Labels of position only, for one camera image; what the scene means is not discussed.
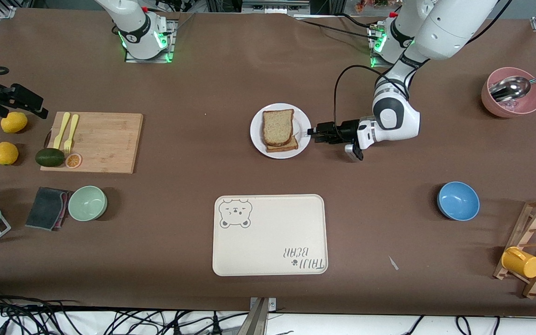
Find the small white debris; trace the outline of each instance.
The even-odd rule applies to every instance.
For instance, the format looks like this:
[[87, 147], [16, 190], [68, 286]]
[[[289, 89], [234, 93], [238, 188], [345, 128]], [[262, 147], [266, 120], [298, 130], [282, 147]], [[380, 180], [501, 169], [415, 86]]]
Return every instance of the small white debris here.
[[394, 261], [392, 260], [392, 257], [388, 256], [388, 258], [390, 259], [390, 263], [392, 263], [392, 266], [396, 269], [396, 271], [398, 271], [398, 265], [394, 263]]

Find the yellow plastic fork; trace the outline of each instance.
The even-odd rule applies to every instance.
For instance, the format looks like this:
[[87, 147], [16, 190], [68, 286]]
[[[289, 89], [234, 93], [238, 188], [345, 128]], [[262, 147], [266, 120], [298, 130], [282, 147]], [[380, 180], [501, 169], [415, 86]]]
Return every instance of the yellow plastic fork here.
[[80, 116], [78, 114], [73, 114], [72, 116], [72, 125], [70, 125], [70, 137], [63, 144], [63, 151], [66, 155], [69, 155], [72, 152], [72, 141], [74, 140], [74, 134], [76, 133], [76, 127], [78, 125], [78, 119]]

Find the sandwich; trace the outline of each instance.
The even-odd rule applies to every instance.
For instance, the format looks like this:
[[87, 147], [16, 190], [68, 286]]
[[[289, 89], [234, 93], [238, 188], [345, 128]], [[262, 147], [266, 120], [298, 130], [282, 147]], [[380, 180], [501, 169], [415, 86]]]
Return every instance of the sandwich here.
[[267, 152], [277, 153], [299, 148], [293, 136], [293, 114], [292, 109], [267, 110], [262, 113], [264, 118], [262, 136]]

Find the dish towel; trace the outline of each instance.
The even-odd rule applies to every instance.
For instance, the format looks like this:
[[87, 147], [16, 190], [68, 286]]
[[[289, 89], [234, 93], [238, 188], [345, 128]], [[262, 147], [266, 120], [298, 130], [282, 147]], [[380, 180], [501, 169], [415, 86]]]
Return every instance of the dish towel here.
[[66, 217], [70, 191], [39, 187], [26, 220], [26, 227], [58, 231]]

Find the metal spoon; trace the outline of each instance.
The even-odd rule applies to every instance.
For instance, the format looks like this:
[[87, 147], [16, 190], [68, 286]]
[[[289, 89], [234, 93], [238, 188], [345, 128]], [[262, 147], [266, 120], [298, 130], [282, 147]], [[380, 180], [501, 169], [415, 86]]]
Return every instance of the metal spoon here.
[[489, 88], [491, 97], [497, 102], [519, 99], [527, 95], [536, 78], [528, 80], [521, 76], [508, 77]]

